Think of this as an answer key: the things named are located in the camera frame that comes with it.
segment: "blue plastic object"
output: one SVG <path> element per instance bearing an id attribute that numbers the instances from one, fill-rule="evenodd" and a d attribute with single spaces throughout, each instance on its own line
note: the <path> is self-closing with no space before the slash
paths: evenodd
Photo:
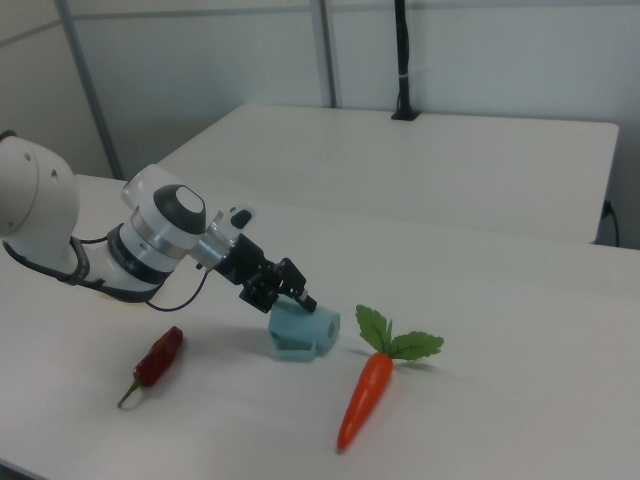
<path id="1" fill-rule="evenodd" d="M 269 334 L 279 357 L 312 360 L 324 355 L 338 338 L 340 314 L 321 305 L 312 313 L 281 296 L 271 309 Z"/>

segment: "table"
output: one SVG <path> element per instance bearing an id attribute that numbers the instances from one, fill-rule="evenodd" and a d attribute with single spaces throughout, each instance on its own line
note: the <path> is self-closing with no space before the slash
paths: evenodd
<path id="1" fill-rule="evenodd" d="M 122 182 L 79 177 L 76 235 L 129 214 Z M 238 198 L 200 192 L 211 211 Z M 268 317 L 212 276 L 162 314 L 0 255 L 0 458 L 47 479 L 629 479 L 640 475 L 640 256 L 319 208 L 252 202 L 247 234 L 291 257 L 342 315 L 311 363 L 275 361 Z M 186 259 L 155 300 L 199 282 Z M 399 364 L 343 455 L 337 431 L 371 349 L 362 303 L 442 353 Z M 186 337 L 151 390 L 116 402 L 171 325 Z"/>
<path id="2" fill-rule="evenodd" d="M 244 105 L 160 162 L 201 191 L 590 243 L 612 124 Z"/>

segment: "toy carrot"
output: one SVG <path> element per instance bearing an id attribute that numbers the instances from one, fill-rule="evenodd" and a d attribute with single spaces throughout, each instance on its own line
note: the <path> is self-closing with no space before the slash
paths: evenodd
<path id="1" fill-rule="evenodd" d="M 387 325 L 387 319 L 379 312 L 363 305 L 356 307 L 356 318 L 360 324 L 360 336 L 375 348 L 377 353 L 367 360 L 353 391 L 338 434 L 338 451 L 349 446 L 378 403 L 391 378 L 393 360 L 417 360 L 435 355 L 440 352 L 444 343 L 443 338 L 425 332 L 410 332 L 392 340 L 393 321 L 389 321 Z"/>

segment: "carrot leaves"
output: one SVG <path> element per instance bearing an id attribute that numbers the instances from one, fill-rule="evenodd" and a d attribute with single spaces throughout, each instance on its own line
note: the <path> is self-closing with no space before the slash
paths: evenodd
<path id="1" fill-rule="evenodd" d="M 402 360 L 417 360 L 440 353 L 444 343 L 442 337 L 434 337 L 425 332 L 411 332 L 393 339 L 387 355 Z"/>
<path id="2" fill-rule="evenodd" d="M 360 336 L 376 351 L 394 359 L 417 360 L 435 355 L 440 353 L 444 343 L 442 337 L 434 337 L 426 332 L 410 332 L 392 339 L 393 321 L 387 323 L 380 312 L 364 305 L 356 306 L 356 319 L 360 325 Z"/>
<path id="3" fill-rule="evenodd" d="M 384 352 L 391 343 L 391 326 L 380 312 L 364 305 L 356 307 L 356 319 L 360 324 L 360 336 L 378 352 Z"/>

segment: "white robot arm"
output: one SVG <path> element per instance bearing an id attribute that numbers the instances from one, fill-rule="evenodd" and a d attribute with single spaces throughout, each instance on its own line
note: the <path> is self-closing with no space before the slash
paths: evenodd
<path id="1" fill-rule="evenodd" d="M 79 205 L 69 166 L 14 132 L 0 134 L 0 238 L 21 264 L 122 301 L 145 302 L 190 255 L 242 285 L 240 298 L 263 312 L 280 294 L 315 310 L 293 263 L 268 261 L 240 233 L 251 210 L 220 212 L 207 227 L 202 198 L 156 165 L 129 181 L 122 198 L 133 210 L 124 223 L 98 242 L 78 240 L 71 235 Z"/>

